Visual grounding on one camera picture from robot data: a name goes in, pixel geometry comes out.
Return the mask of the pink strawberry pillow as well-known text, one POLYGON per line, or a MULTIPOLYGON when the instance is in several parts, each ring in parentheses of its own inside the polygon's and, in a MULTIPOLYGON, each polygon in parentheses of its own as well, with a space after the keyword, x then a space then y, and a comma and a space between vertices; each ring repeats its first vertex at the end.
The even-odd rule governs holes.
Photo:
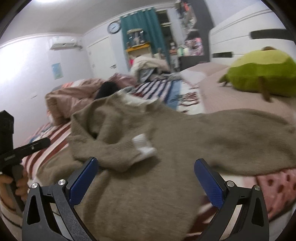
POLYGON ((256 176, 256 181, 262 190, 269 220, 295 202, 295 169, 256 176))

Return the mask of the small wall poster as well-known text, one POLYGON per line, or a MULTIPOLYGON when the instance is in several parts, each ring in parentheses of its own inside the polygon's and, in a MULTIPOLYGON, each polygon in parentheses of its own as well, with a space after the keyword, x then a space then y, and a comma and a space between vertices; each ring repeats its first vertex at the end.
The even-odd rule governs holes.
POLYGON ((63 72, 62 72, 61 63, 52 64, 51 68, 52 68, 53 77, 54 77, 55 80, 64 77, 63 72))

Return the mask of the pile of clothes on chair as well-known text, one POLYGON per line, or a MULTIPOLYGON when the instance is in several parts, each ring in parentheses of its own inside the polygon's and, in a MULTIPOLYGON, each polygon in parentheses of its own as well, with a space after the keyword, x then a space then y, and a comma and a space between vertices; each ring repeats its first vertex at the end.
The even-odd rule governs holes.
POLYGON ((136 78, 138 83, 144 83, 148 81, 149 77, 156 72, 157 74, 162 72, 171 72, 170 66, 166 60, 139 56, 133 60, 133 64, 130 68, 130 75, 136 78))

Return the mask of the green avocado plush toy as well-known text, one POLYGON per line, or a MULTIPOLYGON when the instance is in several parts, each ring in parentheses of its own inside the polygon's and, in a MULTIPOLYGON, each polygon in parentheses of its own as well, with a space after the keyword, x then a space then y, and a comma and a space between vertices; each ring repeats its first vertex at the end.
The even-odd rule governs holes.
POLYGON ((219 83, 261 93, 267 102, 271 95, 295 97, 295 61, 286 52, 267 46, 235 60, 219 83))

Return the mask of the brown knitted sweater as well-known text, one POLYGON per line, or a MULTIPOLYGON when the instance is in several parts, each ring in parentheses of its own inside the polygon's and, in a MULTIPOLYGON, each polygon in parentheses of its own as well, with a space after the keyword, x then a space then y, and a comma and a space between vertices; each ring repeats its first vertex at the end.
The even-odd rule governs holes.
POLYGON ((77 213, 96 238, 112 240, 182 240, 201 205, 199 158, 225 174, 295 168, 295 127, 279 116, 252 109, 187 115, 125 93, 75 112, 67 142, 36 177, 55 184, 95 157, 100 169, 77 213))

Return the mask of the white wall air conditioner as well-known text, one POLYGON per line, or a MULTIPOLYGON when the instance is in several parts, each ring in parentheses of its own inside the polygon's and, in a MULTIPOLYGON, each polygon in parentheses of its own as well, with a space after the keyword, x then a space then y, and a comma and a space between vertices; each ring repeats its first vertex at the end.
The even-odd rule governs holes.
POLYGON ((50 50, 82 48, 79 39, 73 36, 55 36, 50 39, 49 46, 50 50))

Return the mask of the pink ribbed bed cover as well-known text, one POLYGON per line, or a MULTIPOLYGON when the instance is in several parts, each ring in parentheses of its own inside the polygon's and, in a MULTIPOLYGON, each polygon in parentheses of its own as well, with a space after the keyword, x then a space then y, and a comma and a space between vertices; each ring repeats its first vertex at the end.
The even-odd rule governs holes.
POLYGON ((295 99, 275 96, 267 102, 260 93, 241 92, 231 85, 224 87, 218 80, 227 70, 225 65, 202 63, 181 71, 185 82, 178 110, 193 115, 247 108, 276 114, 295 124, 295 99))

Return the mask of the teal curtain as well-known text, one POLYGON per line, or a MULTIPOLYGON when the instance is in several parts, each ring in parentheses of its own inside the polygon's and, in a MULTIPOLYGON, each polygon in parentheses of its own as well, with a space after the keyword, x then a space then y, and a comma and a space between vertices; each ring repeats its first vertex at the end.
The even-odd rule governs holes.
POLYGON ((154 8, 142 9, 121 16, 120 23, 125 49, 127 49, 126 43, 128 42, 127 31, 131 29, 142 29, 144 31, 144 39, 151 44, 152 53, 156 54, 158 53, 158 49, 161 49, 162 53, 165 55, 167 63, 170 64, 169 50, 154 8))

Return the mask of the black cluttered shelf unit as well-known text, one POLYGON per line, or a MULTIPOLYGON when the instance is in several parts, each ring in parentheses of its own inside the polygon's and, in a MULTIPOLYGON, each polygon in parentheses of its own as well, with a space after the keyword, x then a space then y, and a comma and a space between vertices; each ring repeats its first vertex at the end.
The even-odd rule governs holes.
POLYGON ((206 2, 174 1, 174 7, 182 32, 182 40, 177 42, 182 49, 180 70, 209 62, 209 32, 214 24, 206 2))

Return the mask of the round wall clock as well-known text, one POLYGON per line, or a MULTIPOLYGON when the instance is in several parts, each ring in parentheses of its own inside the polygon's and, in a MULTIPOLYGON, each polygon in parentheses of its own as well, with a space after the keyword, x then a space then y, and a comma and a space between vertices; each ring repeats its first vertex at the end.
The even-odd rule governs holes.
POLYGON ((114 21, 110 23, 107 27, 107 31, 109 34, 116 34, 121 30, 121 24, 120 21, 114 21))

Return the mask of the black garment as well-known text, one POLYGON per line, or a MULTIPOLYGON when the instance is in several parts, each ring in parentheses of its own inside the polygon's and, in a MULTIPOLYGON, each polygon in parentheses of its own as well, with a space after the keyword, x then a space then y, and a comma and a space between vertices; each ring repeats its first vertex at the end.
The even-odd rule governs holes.
POLYGON ((104 82, 98 90, 94 100, 108 97, 119 90, 118 85, 114 82, 104 82))

